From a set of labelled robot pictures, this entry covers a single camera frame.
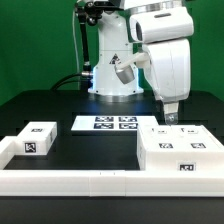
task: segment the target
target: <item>black tabletop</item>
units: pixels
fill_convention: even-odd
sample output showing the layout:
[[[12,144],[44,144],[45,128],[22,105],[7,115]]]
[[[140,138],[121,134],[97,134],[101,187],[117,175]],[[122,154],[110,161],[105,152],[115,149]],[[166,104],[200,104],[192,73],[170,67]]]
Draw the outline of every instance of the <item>black tabletop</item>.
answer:
[[[164,124],[152,92],[138,101],[107,103],[80,91],[27,91],[0,107],[0,138],[30,121],[56,121],[47,156],[16,156],[5,169],[138,170],[136,132],[72,132],[77,115],[153,115]],[[204,125],[224,144],[224,102],[191,92],[179,124]],[[2,223],[223,223],[223,198],[0,197]]]

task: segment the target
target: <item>white robot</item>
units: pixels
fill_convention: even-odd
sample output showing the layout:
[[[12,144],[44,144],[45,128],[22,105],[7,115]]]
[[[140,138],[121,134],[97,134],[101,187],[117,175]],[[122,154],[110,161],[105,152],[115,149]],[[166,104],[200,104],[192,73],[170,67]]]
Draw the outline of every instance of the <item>white robot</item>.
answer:
[[[168,125],[178,122],[180,100],[190,91],[190,48],[185,37],[193,20],[181,0],[85,0],[84,15],[99,27],[99,62],[88,91],[109,101],[126,101],[143,93],[138,68],[164,105]],[[125,10],[128,18],[118,14]],[[133,43],[141,43],[133,54]]]

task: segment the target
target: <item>green wall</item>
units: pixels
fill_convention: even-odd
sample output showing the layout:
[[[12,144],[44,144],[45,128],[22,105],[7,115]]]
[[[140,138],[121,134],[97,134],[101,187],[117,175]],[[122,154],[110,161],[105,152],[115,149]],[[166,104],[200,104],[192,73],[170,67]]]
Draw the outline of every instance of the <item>green wall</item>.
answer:
[[[74,3],[0,0],[0,104],[25,90],[50,89],[60,78],[76,72],[71,25]],[[194,0],[187,7],[195,23],[190,38],[192,89],[224,100],[224,1]],[[96,28],[89,28],[88,33],[95,64]],[[77,89],[77,84],[64,89]]]

